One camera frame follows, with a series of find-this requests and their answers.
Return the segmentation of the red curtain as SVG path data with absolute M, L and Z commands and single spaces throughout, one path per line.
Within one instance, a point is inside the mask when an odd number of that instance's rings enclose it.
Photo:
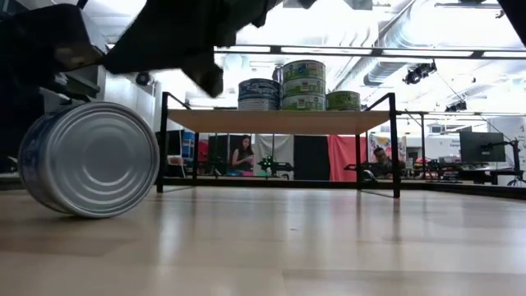
M 354 170 L 344 170 L 348 164 L 357 163 L 355 136 L 328 135 L 327 143 L 330 181 L 355 183 L 357 173 Z

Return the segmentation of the black display screen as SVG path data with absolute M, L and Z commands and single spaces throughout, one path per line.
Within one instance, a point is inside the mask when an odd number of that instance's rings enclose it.
M 171 130 L 167 131 L 166 140 L 164 144 L 161 143 L 161 132 L 156 132 L 155 136 L 157 138 L 159 149 L 167 150 L 167 155 L 180 155 L 181 154 L 181 135 L 183 130 Z

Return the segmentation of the overhead LED light bar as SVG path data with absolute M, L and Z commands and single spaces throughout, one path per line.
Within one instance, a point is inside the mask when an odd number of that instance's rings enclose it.
M 311 55 L 365 58 L 421 58 L 473 60 L 526 60 L 523 50 L 483 49 L 400 49 L 366 47 L 313 47 L 280 45 L 236 45 L 215 47 L 215 53 L 246 53 L 268 55 Z

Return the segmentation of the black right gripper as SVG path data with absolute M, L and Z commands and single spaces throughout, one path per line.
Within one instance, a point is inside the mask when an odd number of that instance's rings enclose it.
M 210 97 L 224 90 L 213 47 L 231 46 L 247 25 L 262 27 L 284 0 L 147 0 L 102 60 L 113 74 L 180 67 Z

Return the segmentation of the white green label seafood can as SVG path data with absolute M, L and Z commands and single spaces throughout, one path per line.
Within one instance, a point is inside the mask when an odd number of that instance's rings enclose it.
M 283 83 L 283 96 L 325 95 L 325 81 L 318 78 L 298 78 Z
M 300 78 L 325 80 L 325 64 L 316 60 L 298 60 L 282 67 L 284 81 Z
M 326 101 L 324 96 L 295 95 L 283 98 L 281 109 L 299 111 L 325 111 Z

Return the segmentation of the black table edge rail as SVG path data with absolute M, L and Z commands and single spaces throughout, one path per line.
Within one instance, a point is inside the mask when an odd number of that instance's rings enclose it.
M 350 183 L 330 181 L 286 180 L 284 178 L 164 178 L 160 181 L 160 189 L 168 186 L 183 187 L 276 187 L 276 188 L 309 188 L 309 189 L 342 189 L 363 191 L 393 190 L 395 185 L 391 180 L 381 180 L 377 183 Z M 400 191 L 431 191 L 455 194 L 497 197 L 526 201 L 526 187 L 498 187 L 490 185 L 470 185 L 462 183 L 429 183 L 402 182 Z

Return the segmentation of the wooden shelf black metal legs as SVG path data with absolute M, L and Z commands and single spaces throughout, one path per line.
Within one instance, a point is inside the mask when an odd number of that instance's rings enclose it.
M 199 140 L 202 133 L 247 133 L 247 134 L 302 134 L 302 135 L 354 135 L 356 152 L 361 149 L 359 137 L 382 123 L 390 123 L 392 144 L 393 198 L 400 198 L 398 186 L 401 184 L 398 159 L 398 129 L 395 107 L 395 94 L 387 93 L 364 111 L 235 111 L 235 110 L 192 110 L 181 103 L 181 109 L 169 109 L 168 101 L 175 96 L 164 91 L 161 99 L 160 132 L 161 143 L 167 135 L 167 121 L 172 120 L 195 133 Z M 156 188 L 160 189 L 165 176 L 167 150 L 159 150 L 160 169 Z M 192 179 L 197 177 L 198 146 L 194 148 Z

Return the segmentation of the black curtain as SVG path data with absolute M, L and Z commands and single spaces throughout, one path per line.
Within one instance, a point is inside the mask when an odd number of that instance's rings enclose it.
M 327 136 L 294 136 L 293 167 L 296 180 L 329 181 Z

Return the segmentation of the black partition panel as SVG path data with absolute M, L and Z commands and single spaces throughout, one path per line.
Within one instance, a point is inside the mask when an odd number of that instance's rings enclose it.
M 238 147 L 242 136 L 219 135 L 210 136 L 208 142 L 209 165 L 221 175 L 242 176 L 231 169 L 233 151 Z

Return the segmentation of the colourful printed poster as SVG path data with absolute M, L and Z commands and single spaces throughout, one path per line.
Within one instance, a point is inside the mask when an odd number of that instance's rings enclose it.
M 406 137 L 398 137 L 398 159 L 399 162 L 405 163 L 407 161 L 407 142 Z M 392 144 L 389 136 L 378 136 L 371 134 L 367 138 L 368 144 L 368 161 L 370 163 L 376 163 L 378 161 L 376 154 L 380 152 L 388 160 L 392 160 Z

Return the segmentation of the person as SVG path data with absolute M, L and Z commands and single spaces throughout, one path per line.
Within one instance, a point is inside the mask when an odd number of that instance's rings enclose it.
M 370 164 L 370 170 L 376 178 L 392 178 L 393 177 L 393 162 L 388 157 L 385 150 L 381 147 L 374 149 L 373 154 L 376 158 L 374 163 Z
M 251 148 L 251 136 L 243 135 L 238 147 L 233 151 L 231 169 L 242 176 L 252 175 L 254 153 Z

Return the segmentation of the blue panel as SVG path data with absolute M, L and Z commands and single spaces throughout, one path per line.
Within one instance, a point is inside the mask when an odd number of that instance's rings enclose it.
M 193 159 L 195 148 L 195 134 L 193 132 L 184 132 L 182 134 L 181 152 L 184 159 Z

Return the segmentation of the black track light cluster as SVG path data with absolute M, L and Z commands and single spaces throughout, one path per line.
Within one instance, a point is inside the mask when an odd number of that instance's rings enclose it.
M 406 76 L 402 81 L 406 85 L 416 85 L 422 79 L 429 77 L 432 73 L 437 71 L 436 63 L 419 63 L 414 67 L 410 67 Z

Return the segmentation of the black computer monitor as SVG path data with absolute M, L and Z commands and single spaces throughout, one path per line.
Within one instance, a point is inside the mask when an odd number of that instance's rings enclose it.
M 506 162 L 504 135 L 498 132 L 461 132 L 460 157 L 463 162 Z

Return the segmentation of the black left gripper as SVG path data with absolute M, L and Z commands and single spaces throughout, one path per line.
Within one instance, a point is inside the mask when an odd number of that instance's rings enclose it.
M 41 87 L 45 112 L 98 99 L 101 68 L 90 65 L 103 57 L 104 37 L 75 5 L 41 7 L 0 21 L 0 67 L 61 72 Z

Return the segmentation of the black background metal frame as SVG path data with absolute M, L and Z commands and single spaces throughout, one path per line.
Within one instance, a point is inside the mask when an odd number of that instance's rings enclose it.
M 526 118 L 520 116 L 486 117 L 481 113 L 448 114 L 404 112 L 408 123 L 417 126 L 404 135 L 407 142 L 407 175 L 417 158 L 437 159 L 454 168 L 436 183 L 474 183 L 494 186 L 526 186 Z M 461 132 L 498 132 L 505 141 L 519 140 L 519 161 L 522 174 L 514 172 L 512 146 L 505 146 L 506 162 L 469 163 L 460 157 Z

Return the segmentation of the grey hanging cloth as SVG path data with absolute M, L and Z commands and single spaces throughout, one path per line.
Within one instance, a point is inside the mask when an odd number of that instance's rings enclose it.
M 294 137 L 292 135 L 267 135 L 256 134 L 253 144 L 255 162 L 259 162 L 268 156 L 274 156 L 277 162 L 293 164 Z

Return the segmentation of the silver ventilation duct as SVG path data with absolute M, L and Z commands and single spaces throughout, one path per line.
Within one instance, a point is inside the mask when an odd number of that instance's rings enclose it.
M 395 49 L 431 49 L 445 40 L 441 34 L 445 32 L 445 17 L 439 16 L 441 10 L 436 7 L 438 2 L 446 0 L 411 0 L 402 10 L 401 15 L 384 30 L 382 29 L 376 47 Z M 363 82 L 369 86 L 379 86 L 406 62 L 396 62 L 394 59 L 382 60 L 369 58 L 371 70 L 363 77 Z

